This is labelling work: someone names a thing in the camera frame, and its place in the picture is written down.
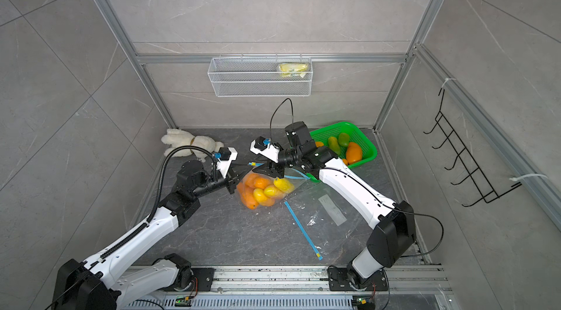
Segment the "yellow mango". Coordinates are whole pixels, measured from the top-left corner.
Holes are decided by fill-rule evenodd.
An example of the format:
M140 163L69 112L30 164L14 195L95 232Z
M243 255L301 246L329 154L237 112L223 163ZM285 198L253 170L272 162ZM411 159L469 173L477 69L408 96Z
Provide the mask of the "yellow mango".
M276 178L273 182L274 186L284 194L295 191L295 185L286 178Z

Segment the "clear zip-top bag blue zipper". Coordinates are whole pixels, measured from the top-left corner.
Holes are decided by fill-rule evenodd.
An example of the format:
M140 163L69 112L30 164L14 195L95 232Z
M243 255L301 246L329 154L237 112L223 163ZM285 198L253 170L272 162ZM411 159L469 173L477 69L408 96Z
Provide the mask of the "clear zip-top bag blue zipper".
M242 205L251 210L260 206L274 206L310 179L307 175L290 168L284 171L283 178L258 174L255 170L261 165L258 162L249 162L248 167L251 170L243 175L235 188Z

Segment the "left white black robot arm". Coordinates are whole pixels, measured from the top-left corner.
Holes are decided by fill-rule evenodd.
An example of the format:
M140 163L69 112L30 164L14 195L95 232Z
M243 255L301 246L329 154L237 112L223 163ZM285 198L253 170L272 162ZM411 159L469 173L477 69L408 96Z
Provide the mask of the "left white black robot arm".
M198 160L186 162L173 191L162 196L165 172L159 175L156 201L150 214L108 247L58 270L49 309L122 309L160 289L197 290L191 263L177 254L161 257L130 273L129 267L152 246L188 221L201 206L200 198L222 188L233 192L244 169L235 165L237 151L221 148L211 157L211 170Z

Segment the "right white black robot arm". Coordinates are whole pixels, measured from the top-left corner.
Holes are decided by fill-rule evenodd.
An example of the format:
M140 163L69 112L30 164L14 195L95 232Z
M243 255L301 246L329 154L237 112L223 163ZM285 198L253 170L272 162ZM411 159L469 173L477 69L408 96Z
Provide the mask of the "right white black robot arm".
M255 140L252 152L267 158L261 166L266 175L282 178L288 168L312 175L360 213L372 233L364 249L347 265L347 279L355 290L365 289L372 275L392 267L417 241L418 213L406 201L397 203L373 189L329 147L318 147L304 122L292 120L284 132L287 149L267 137Z

